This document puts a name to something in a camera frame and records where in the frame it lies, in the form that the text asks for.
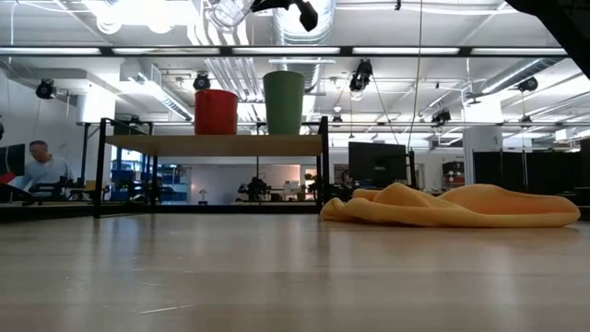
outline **white ceiling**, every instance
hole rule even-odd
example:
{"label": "white ceiling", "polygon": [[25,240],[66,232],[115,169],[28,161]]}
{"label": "white ceiling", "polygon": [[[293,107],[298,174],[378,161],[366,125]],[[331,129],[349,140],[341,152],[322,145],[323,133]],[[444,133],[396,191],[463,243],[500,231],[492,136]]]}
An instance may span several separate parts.
{"label": "white ceiling", "polygon": [[[190,2],[176,0],[173,8],[184,19],[183,7]],[[330,43],[334,45],[418,45],[419,43],[419,12],[393,9],[365,10],[354,7],[346,10],[346,5],[369,3],[367,1],[338,0],[335,23],[331,32]],[[417,2],[403,1],[403,6],[416,6]],[[427,8],[446,10],[492,10],[502,1],[497,0],[428,0]],[[40,1],[39,6],[59,9],[52,1]],[[0,0],[0,44],[10,43],[11,8],[14,2]],[[72,9],[83,10],[85,7],[77,1],[70,2]],[[90,27],[96,27],[96,18],[91,13],[79,13],[78,17]],[[269,15],[250,16],[246,20],[249,40],[253,44],[274,43],[272,18]],[[425,13],[423,15],[422,43],[425,45],[480,45],[480,46],[556,46],[554,38],[547,32],[537,18],[522,13],[503,14],[496,16],[458,16]],[[186,37],[186,27],[179,25],[166,34],[156,34],[145,26],[123,26],[113,35],[97,37],[85,28],[78,20],[67,13],[55,13],[39,8],[18,5],[14,16],[14,44],[100,44],[111,42],[116,45],[190,45]],[[348,85],[346,78],[355,69],[358,58],[335,58],[335,63],[324,66],[323,86],[325,96],[318,97],[314,113],[332,114],[336,103],[342,107],[342,113],[349,114],[352,109],[353,121],[374,121],[384,115],[384,108],[375,90],[374,82],[367,88],[361,101],[350,102],[348,89],[341,93],[330,81],[330,77],[339,77],[339,84]],[[422,59],[420,71],[416,58],[372,58],[374,75],[382,94],[383,105],[390,113],[400,113],[399,121],[411,119],[414,110],[420,111],[432,101],[442,96],[447,90],[467,80],[466,59],[444,58]],[[508,58],[475,58],[469,62],[471,79],[493,77],[520,59]],[[123,59],[116,58],[16,58],[15,65],[39,68],[80,68],[118,86],[119,67]],[[194,104],[192,77],[197,71],[207,70],[203,58],[142,58],[143,66],[155,64],[162,70],[166,86],[185,104]],[[272,71],[267,58],[254,58],[257,75],[260,78]],[[571,60],[565,60],[551,69],[537,75],[539,90],[553,85],[567,77],[580,72]],[[417,103],[412,92],[413,79],[419,76]],[[184,77],[183,87],[177,83],[177,77]],[[441,89],[436,89],[440,82]],[[562,87],[547,93],[539,94],[525,102],[526,111],[559,103],[590,89],[586,77],[573,80]],[[149,96],[131,95],[134,104],[118,103],[118,112],[138,113],[149,117],[165,116],[168,111],[159,102]],[[501,93],[503,105],[512,104],[502,109],[507,119],[522,115],[523,104],[514,101],[520,99],[519,92],[504,91]],[[590,102],[575,108],[548,115],[543,120],[560,119],[571,113],[590,112]]]}

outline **red bucket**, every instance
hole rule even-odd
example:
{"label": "red bucket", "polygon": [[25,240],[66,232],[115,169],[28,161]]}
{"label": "red bucket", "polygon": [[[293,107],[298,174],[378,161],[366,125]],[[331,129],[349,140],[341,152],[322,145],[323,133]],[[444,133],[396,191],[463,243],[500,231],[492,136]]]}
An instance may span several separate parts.
{"label": "red bucket", "polygon": [[204,89],[195,94],[196,135],[236,135],[238,96],[225,90]]}

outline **ceiling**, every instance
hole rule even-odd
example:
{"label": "ceiling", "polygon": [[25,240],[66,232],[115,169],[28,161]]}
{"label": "ceiling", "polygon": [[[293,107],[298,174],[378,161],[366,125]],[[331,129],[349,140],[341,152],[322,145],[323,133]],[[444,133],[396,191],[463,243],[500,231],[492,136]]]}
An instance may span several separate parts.
{"label": "ceiling", "polygon": [[[51,10],[62,10],[57,0],[29,1],[36,6]],[[76,11],[88,10],[80,1],[63,1]],[[423,45],[436,46],[559,46],[541,22],[523,13],[514,13],[511,8],[497,0],[427,0],[423,4],[426,12],[422,16],[420,28],[419,1],[403,1],[402,10],[394,11],[391,2],[376,1],[336,1],[334,25],[331,29],[329,44],[333,45]],[[0,44],[11,43],[11,10],[14,1],[0,0]],[[158,34],[142,25],[123,25],[111,35],[100,33],[96,29],[96,17],[93,13],[65,13],[39,9],[35,6],[17,5],[14,7],[14,44],[15,45],[100,45],[104,43],[131,45],[191,45],[186,33],[186,24],[191,17],[187,13],[192,7],[191,1],[167,1],[165,11],[172,13],[177,24],[170,32]],[[466,15],[475,12],[490,11],[501,8],[497,15]],[[251,15],[246,19],[248,40],[254,45],[274,44],[272,17],[269,13]],[[124,59],[121,58],[15,58],[14,67],[34,68],[78,68],[109,82],[127,95],[126,101],[117,103],[118,113],[135,113],[147,119],[170,118],[168,110],[156,99],[132,93],[122,84],[119,70]],[[448,89],[468,80],[485,80],[499,74],[504,69],[517,63],[519,58],[372,58],[375,77],[364,91],[360,101],[351,101],[348,78],[359,63],[359,58],[338,57],[332,64],[324,65],[313,110],[308,114],[312,120],[321,115],[333,115],[334,107],[340,106],[343,120],[352,122],[384,121],[384,113],[392,114],[396,121],[411,121],[415,114],[428,111],[427,107],[440,98]],[[138,59],[143,68],[155,65],[162,72],[162,81],[166,89],[179,101],[192,108],[194,91],[192,82],[198,71],[207,71],[205,59],[201,57]],[[258,79],[273,70],[269,58],[254,58],[254,67]],[[569,77],[578,78],[556,85]],[[557,65],[536,75],[539,82],[537,92],[520,102],[519,91],[505,90],[497,94],[502,105],[504,119],[518,119],[523,112],[531,112],[548,105],[558,105],[568,98],[590,90],[590,83],[572,60],[564,60]],[[215,78],[213,87],[218,87]],[[453,120],[461,120],[463,105],[457,101],[449,105]],[[264,104],[254,106],[263,109]],[[574,114],[590,113],[590,99],[582,99],[574,107],[547,113],[539,121],[558,121]],[[367,132],[380,128],[354,127],[355,132]],[[350,128],[334,128],[333,131],[347,132]],[[535,133],[550,132],[547,128]]]}

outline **wooden floor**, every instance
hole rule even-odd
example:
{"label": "wooden floor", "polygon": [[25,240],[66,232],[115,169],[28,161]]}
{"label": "wooden floor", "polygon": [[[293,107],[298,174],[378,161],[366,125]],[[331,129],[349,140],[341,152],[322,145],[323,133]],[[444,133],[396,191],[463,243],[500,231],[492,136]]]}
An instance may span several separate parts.
{"label": "wooden floor", "polygon": [[2,331],[590,331],[590,224],[315,216],[0,224]]}

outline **yellow cloth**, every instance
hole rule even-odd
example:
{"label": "yellow cloth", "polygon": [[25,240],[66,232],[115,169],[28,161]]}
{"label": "yellow cloth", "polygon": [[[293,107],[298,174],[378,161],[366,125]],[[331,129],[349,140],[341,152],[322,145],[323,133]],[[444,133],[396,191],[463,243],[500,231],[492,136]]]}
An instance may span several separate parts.
{"label": "yellow cloth", "polygon": [[427,227],[561,227],[576,222],[580,210],[563,197],[515,193],[490,184],[466,185],[438,197],[391,184],[382,191],[355,190],[347,204],[333,198],[321,217]]}

